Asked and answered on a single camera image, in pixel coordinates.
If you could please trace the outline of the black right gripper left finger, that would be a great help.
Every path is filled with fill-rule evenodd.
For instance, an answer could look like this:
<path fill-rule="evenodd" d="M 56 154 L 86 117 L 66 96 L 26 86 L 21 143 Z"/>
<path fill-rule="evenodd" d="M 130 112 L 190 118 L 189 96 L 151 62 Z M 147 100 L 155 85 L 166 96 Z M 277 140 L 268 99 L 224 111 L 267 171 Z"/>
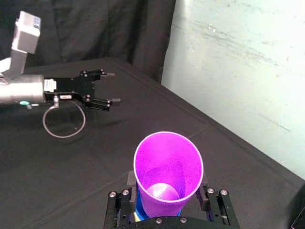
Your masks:
<path fill-rule="evenodd" d="M 108 194 L 104 229 L 131 229 L 135 223 L 138 187 L 133 171 L 128 173 L 127 187 Z"/>

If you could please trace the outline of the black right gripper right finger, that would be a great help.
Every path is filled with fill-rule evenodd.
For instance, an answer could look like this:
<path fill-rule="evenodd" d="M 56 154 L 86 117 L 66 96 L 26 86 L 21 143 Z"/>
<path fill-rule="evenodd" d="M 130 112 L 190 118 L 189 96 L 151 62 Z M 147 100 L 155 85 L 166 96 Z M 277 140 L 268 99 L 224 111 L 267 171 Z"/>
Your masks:
<path fill-rule="evenodd" d="M 196 191 L 196 197 L 200 203 L 201 211 L 207 215 L 207 221 L 224 226 L 239 226 L 239 222 L 233 208 L 229 191 L 225 188 L 215 189 L 208 184 L 206 173 Z"/>

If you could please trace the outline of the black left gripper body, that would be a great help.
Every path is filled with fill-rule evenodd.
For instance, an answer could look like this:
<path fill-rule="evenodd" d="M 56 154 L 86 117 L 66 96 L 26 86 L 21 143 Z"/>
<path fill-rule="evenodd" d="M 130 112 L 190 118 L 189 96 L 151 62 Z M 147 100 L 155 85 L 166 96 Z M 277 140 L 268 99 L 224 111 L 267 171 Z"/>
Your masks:
<path fill-rule="evenodd" d="M 52 92 L 44 90 L 46 103 L 53 102 L 54 96 L 58 96 L 60 102 L 76 100 L 82 105 L 90 105 L 95 96 L 94 79 L 90 76 L 79 75 L 74 78 L 45 78 L 45 83 L 50 87 L 56 83 Z"/>

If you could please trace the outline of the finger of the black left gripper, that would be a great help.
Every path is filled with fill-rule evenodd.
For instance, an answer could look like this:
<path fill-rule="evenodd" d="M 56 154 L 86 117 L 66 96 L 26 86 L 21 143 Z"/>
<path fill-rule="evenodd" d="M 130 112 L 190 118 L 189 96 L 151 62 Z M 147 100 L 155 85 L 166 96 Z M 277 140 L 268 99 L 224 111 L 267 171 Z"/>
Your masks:
<path fill-rule="evenodd" d="M 97 99 L 97 98 L 85 98 L 83 105 L 86 108 L 97 109 L 101 111 L 108 112 L 110 107 L 112 106 L 119 106 L 121 103 L 120 98 L 113 98 L 113 99 Z"/>
<path fill-rule="evenodd" d="M 83 75 L 85 77 L 91 76 L 91 77 L 108 77 L 108 76 L 115 76 L 115 73 L 108 73 L 104 69 L 98 69 L 93 71 L 86 71 L 82 70 L 80 71 L 80 75 Z"/>

